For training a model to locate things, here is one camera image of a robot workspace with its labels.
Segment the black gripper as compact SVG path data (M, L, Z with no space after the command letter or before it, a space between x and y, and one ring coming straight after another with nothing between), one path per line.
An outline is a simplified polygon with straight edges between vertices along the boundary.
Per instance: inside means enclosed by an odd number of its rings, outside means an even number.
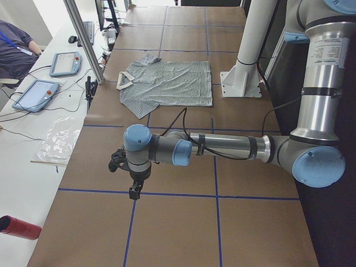
M129 198L131 200L139 200L140 192L141 189L143 188L144 182L151 175L151 163L146 162L141 165L135 165L133 163L128 162L127 165L128 165L130 176L134 181L128 191Z

